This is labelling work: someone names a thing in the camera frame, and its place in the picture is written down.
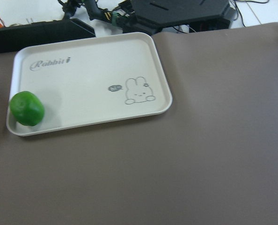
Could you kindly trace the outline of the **black angular stand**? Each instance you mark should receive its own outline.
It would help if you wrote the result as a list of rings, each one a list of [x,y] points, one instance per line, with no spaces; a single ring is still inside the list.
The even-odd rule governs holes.
[[[236,14],[227,0],[126,0],[119,6],[124,14],[113,13],[112,24],[148,35],[179,25],[197,32],[228,29]]]

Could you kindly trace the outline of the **cream rabbit tray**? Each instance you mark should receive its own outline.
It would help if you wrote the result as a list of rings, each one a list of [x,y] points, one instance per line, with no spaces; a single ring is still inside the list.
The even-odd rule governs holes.
[[[18,136],[160,114],[172,95],[152,38],[135,32],[26,47],[14,58],[10,95],[35,94],[43,120],[24,126],[8,112]]]

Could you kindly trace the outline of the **green lime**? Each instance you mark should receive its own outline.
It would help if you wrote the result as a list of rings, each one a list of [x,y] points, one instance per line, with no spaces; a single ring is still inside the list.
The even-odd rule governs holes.
[[[9,103],[10,111],[17,122],[24,126],[39,124],[45,115],[45,108],[39,98],[29,91],[15,94]]]

